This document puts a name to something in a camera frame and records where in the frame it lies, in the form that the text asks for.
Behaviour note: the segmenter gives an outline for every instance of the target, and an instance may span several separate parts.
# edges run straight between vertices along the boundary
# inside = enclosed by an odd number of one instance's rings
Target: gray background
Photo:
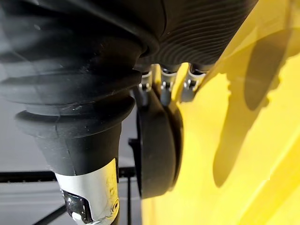
[[[0,68],[0,80],[4,77]],[[14,115],[22,105],[0,99],[0,171],[47,170],[47,164],[31,136],[24,135],[15,126]],[[135,109],[123,121],[120,139],[119,166],[133,166],[134,160],[128,138],[136,137]],[[131,183],[132,225],[141,224],[141,207],[136,180]],[[127,182],[120,180],[120,225],[127,224]],[[31,225],[63,204],[56,182],[0,184],[0,224]],[[66,213],[52,225],[73,225]]]

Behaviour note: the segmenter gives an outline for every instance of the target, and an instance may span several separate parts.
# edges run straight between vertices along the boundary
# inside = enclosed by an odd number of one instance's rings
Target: ribbed rubber texture
[[[35,137],[58,174],[90,173],[118,161],[121,122],[141,81],[142,53],[128,32],[66,1],[1,0],[0,95],[25,104],[18,127]]]
[[[160,51],[139,63],[214,64],[257,1],[188,0],[178,6],[182,8],[177,15],[166,5],[167,27]]]

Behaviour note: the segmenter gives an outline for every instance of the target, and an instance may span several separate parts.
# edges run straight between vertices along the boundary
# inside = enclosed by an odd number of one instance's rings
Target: black bar
[[[134,167],[120,167],[119,177],[127,178],[135,176]],[[22,182],[47,182],[56,181],[51,171],[35,172],[0,172],[0,183],[22,183]]]
[[[131,182],[127,181],[127,225],[131,225]]]
[[[64,214],[67,211],[67,208],[65,205],[60,206],[57,210],[50,213],[48,216],[45,216],[41,220],[37,221],[33,225],[47,225],[60,217],[62,214]]]

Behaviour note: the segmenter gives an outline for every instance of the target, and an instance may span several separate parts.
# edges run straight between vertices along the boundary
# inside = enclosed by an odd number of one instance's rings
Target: silver metal fitting
[[[149,92],[152,89],[152,71],[142,75],[142,81],[139,84],[141,91]]]
[[[199,86],[202,84],[206,72],[196,70],[194,73],[191,72],[191,68],[188,70],[185,81],[183,83],[183,90],[181,94],[182,102],[193,101]]]
[[[84,175],[55,174],[64,195],[68,213],[78,225],[111,225],[120,203],[116,160]]]
[[[168,90],[172,92],[175,80],[176,80],[176,73],[167,74],[164,71],[161,71],[161,90]]]

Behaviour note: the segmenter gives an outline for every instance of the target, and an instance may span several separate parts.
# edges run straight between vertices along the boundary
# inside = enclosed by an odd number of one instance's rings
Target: yellow plastic panel
[[[143,225],[300,224],[300,0],[260,0],[193,102],[180,103],[187,69],[172,93],[180,173],[143,200]]]

